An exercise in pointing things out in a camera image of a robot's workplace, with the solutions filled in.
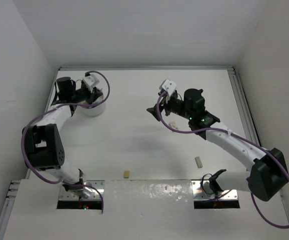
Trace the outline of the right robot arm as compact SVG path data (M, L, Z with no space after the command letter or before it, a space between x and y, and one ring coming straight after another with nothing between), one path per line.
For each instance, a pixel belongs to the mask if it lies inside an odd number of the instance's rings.
M168 96L162 90L160 103L147 108L147 112L158 121L162 120L162 112L187 119L189 128L196 135L222 148L244 165L246 170L242 172L220 169L212 174L206 183L201 184L206 194L218 196L225 190L235 189L250 192L268 202L288 183L283 173L287 170L283 153L277 148L258 148L230 133L218 117L206 110L202 93L202 89L189 88L183 98L178 98L177 92Z

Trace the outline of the staples box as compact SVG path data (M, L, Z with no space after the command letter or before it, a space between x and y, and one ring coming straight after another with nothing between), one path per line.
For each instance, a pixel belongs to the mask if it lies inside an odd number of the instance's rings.
M179 130L178 125L176 124L175 121L170 121L170 122L168 123L168 126L169 126L170 128L172 128L172 132L176 132L176 131Z

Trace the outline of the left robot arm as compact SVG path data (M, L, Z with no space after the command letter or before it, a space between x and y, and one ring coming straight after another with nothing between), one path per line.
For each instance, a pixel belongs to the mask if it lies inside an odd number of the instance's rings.
M76 194L84 190L84 174L65 160L60 129L77 107L90 110L93 115L104 110L104 93L97 87L99 79L88 73L79 82L77 84L70 77L56 80L48 111L23 129L21 146L26 166L40 179L46 181L40 173L48 173L55 178L51 184L62 182L66 191Z

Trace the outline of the beige eraser block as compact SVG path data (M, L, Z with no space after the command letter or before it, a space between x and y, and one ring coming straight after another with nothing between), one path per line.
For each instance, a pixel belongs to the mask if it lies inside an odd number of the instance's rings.
M203 167L201 158L200 158L199 156L196 156L196 157L194 158L194 160L195 160L195 163L196 163L196 165L197 165L197 168L198 168L198 169L201 169L201 168Z

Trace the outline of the small yellow eraser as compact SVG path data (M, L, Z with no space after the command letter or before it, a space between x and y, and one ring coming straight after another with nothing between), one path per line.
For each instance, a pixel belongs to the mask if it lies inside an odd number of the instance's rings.
M130 171L129 170L125 170L123 173L123 178L124 179L128 179L130 177Z

